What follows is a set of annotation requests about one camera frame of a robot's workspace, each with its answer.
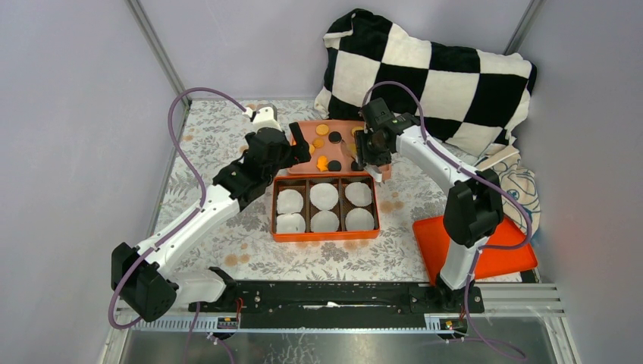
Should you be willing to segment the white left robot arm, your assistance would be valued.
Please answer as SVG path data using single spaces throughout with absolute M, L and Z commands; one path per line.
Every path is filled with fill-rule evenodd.
M 309 162 L 311 155 L 301 126 L 285 133 L 272 104 L 245 111 L 254 128 L 245 136 L 247 150 L 223 167 L 188 210 L 157 234 L 136 246 L 121 243 L 111 254 L 111 285 L 139 320 L 153 322 L 174 306 L 208 303 L 216 311 L 235 301 L 233 279 L 219 268 L 175 271 L 181 256 L 205 235 L 242 212 L 265 194 L 278 172 Z

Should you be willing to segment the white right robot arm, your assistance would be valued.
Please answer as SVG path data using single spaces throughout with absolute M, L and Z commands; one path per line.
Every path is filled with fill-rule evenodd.
M 499 180 L 492 172 L 467 165 L 436 142 L 419 118 L 394 115 L 383 99 L 365 104 L 365 128 L 355 134 L 356 163 L 375 181 L 395 153 L 409 159 L 445 193 L 444 229 L 450 238 L 447 258 L 439 271 L 434 300 L 439 309 L 454 312 L 465 302 L 464 289 L 472 280 L 476 251 L 503 220 Z

